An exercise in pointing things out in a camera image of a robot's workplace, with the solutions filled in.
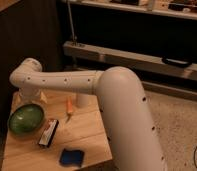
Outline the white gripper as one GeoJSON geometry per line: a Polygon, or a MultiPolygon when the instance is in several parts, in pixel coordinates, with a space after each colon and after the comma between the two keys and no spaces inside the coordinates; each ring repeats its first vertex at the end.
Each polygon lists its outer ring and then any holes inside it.
{"type": "Polygon", "coordinates": [[[22,103],[28,104],[33,102],[47,103],[47,97],[40,89],[20,88],[19,99],[22,103]]]}

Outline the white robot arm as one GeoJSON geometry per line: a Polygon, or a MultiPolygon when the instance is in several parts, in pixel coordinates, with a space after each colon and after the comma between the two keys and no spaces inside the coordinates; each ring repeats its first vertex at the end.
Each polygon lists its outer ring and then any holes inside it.
{"type": "Polygon", "coordinates": [[[168,171],[144,88],[130,69],[44,72],[39,61],[27,58],[10,82],[24,101],[37,99],[42,89],[96,96],[118,171],[168,171]]]}

